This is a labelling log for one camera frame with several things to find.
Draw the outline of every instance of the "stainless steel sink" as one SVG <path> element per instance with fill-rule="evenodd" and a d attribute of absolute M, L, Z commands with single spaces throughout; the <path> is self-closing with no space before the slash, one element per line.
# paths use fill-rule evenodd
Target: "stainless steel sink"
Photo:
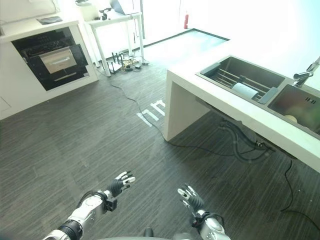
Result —
<path fill-rule="evenodd" d="M 196 75 L 320 140 L 320 91 L 306 85 L 293 86 L 293 79 L 233 56 Z M 239 83 L 244 88 L 249 87 L 249 92 L 257 93 L 242 94 L 235 89 Z"/>
<path fill-rule="evenodd" d="M 218 84 L 243 99 L 253 100 L 260 104 L 266 104 L 286 79 L 282 75 L 233 56 L 214 63 L 197 73 L 197 75 L 207 81 Z M 246 96 L 243 92 L 235 90 L 234 86 L 237 83 L 241 83 L 241 86 L 246 89 L 249 87 L 256 94 Z"/>
<path fill-rule="evenodd" d="M 320 135 L 320 97 L 286 85 L 268 105 L 287 122 L 298 123 Z"/>

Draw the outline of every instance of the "fire extinguisher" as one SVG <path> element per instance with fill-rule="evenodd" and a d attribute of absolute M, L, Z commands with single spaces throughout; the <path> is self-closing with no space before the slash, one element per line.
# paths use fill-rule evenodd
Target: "fire extinguisher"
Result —
<path fill-rule="evenodd" d="M 184 29 L 188 29 L 189 14 L 186 12 L 184 17 Z"/>

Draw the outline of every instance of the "kitchen island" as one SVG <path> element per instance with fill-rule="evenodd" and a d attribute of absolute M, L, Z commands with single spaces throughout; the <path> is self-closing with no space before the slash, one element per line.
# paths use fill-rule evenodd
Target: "kitchen island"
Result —
<path fill-rule="evenodd" d="M 199 77 L 196 73 L 226 56 L 235 56 L 292 78 L 303 72 L 319 56 L 315 50 L 307 62 L 297 62 L 290 54 L 263 50 L 262 44 L 230 40 L 198 59 L 189 59 L 167 71 L 164 137 L 170 141 L 208 111 L 197 98 L 207 102 L 320 173 L 320 140 L 260 107 Z M 320 90 L 320 70 L 306 85 Z"/>

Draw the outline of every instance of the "table leg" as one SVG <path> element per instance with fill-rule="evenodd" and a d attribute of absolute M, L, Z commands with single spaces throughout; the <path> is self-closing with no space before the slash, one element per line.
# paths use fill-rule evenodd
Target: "table leg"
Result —
<path fill-rule="evenodd" d="M 141 52 L 142 63 L 144 64 L 146 61 L 145 61 L 145 54 L 144 54 L 144 42 L 143 42 L 141 15 L 139 15 L 139 17 L 138 17 L 138 28 L 139 28 L 139 40 L 140 40 L 140 52 Z"/>
<path fill-rule="evenodd" d="M 210 110 L 196 101 L 196 96 L 173 80 L 179 78 L 167 71 L 164 138 L 170 141 Z"/>
<path fill-rule="evenodd" d="M 129 28 L 128 28 L 128 21 L 125 21 L 125 30 L 126 30 L 126 35 L 128 37 L 128 50 L 129 50 L 129 56 L 133 56 L 132 54 L 132 47 L 131 47 L 131 41 L 130 41 L 130 34 L 129 34 Z"/>
<path fill-rule="evenodd" d="M 96 51 L 95 51 L 95 48 L 94 48 L 94 46 L 93 46 L 93 44 L 92 44 L 92 41 L 91 41 L 91 28 L 89 28 L 89 26 L 84 22 L 83 23 L 83 26 L 84 26 L 84 30 L 85 30 L 85 33 L 86 33 L 86 37 L 87 37 L 87 39 L 88 39 L 88 44 L 89 44 L 89 47 L 91 48 L 91 51 L 92 51 L 92 53 L 93 53 L 93 60 L 94 60 L 94 63 L 95 63 L 95 66 L 97 67 L 97 68 L 99 68 L 100 67 L 100 63 L 99 63 L 99 61 L 98 61 L 98 58 L 97 58 L 97 55 L 96 55 Z"/>
<path fill-rule="evenodd" d="M 105 55 L 104 55 L 104 51 L 101 47 L 101 44 L 100 44 L 100 41 L 99 41 L 99 37 L 98 37 L 98 34 L 97 34 L 97 31 L 96 31 L 96 28 L 95 27 L 91 27 L 92 28 L 92 32 L 93 32 L 93 35 L 94 35 L 94 38 L 95 38 L 95 41 L 96 41 L 96 44 L 98 46 L 98 49 L 99 49 L 99 53 L 100 53 L 100 56 L 101 56 L 101 61 L 102 61 L 102 66 L 104 68 L 104 71 L 105 71 L 105 74 L 110 77 L 111 76 L 111 73 L 110 73 L 110 70 L 109 70 L 109 67 L 107 65 L 107 61 L 106 61 L 106 58 L 105 58 Z"/>

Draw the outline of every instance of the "faucet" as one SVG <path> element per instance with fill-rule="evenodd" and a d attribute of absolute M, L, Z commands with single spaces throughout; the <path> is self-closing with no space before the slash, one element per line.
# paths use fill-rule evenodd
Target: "faucet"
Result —
<path fill-rule="evenodd" d="M 301 88 L 303 84 L 305 84 L 306 80 L 314 75 L 314 71 L 319 65 L 320 57 L 318 57 L 318 59 L 314 63 L 312 63 L 305 72 L 296 73 L 295 75 L 293 75 L 293 79 L 295 80 L 293 85 L 297 88 Z"/>
<path fill-rule="evenodd" d="M 302 85 L 305 83 L 305 81 L 309 78 L 312 77 L 314 75 L 313 71 L 305 71 L 302 73 L 296 73 L 295 75 L 293 75 L 293 79 L 295 80 L 293 85 L 301 88 Z"/>

